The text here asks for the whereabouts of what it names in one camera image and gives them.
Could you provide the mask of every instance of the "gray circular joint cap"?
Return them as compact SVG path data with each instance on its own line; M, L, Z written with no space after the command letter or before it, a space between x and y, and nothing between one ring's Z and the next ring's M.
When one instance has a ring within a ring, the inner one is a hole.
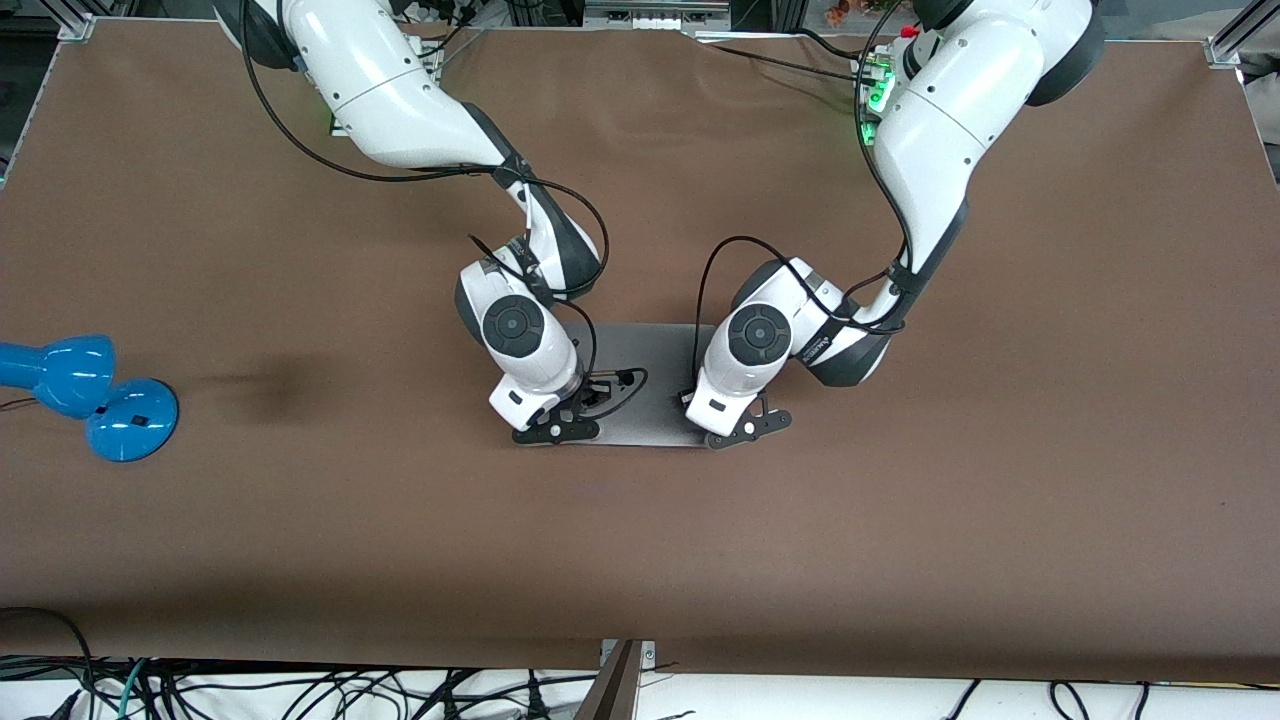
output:
M522 295L508 295L489 306L480 327L484 341L512 357L532 355L543 340L543 313Z
M791 324L769 305L740 307L728 322L728 351L744 365L768 365L791 350Z

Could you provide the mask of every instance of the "gray metal plate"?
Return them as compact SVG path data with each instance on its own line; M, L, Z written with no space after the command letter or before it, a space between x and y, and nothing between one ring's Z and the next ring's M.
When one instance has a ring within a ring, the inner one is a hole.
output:
M586 325L566 323L564 331L579 341L577 352L585 364L591 354ZM713 325L703 325L703 348L714 331ZM644 368L649 379L630 402L600 420L599 436L573 445L707 447L707 430L686 420L680 405L680 393L694 387L689 377L694 325L598 323L595 333L600 342L596 372Z

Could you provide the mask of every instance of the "teal cable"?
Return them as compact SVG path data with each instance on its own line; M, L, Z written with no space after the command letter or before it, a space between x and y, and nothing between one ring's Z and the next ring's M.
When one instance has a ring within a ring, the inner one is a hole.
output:
M147 664L147 659L143 657L129 670L129 678L124 680L124 689L120 691L120 708L115 712L115 720L124 720L129 716L129 693L133 691L133 683L138 680L138 674L142 673L142 666Z

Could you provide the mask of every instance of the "robotic arm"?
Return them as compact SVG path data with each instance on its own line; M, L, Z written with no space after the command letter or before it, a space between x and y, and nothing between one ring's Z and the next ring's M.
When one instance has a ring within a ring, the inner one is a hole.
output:
M927 32L864 60L867 108L879 123L860 128L901 211L904 252L865 307L799 258L748 278L686 409L717 436L754 437L748 409L787 357L831 387L870 375L964 225L965 188L987 149L1024 104L1061 97L1102 54L1089 0L916 0L915 9Z
M579 356L548 306L591 288L600 272L595 245L536 184L493 120L440 90L392 19L389 1L214 0L214 6L253 61L303 72L369 158L394 168L494 168L527 228L494 252L506 268L472 263L454 291L462 323L504 373L489 402L522 430L576 392Z

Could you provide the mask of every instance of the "blue desk lamp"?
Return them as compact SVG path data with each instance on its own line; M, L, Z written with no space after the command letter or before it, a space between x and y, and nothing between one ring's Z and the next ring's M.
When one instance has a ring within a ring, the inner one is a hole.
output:
M0 342L0 386L31 391L45 407L84 420L84 439L113 462L151 455L178 424L178 397L151 378L111 384L115 347L101 334L45 347Z

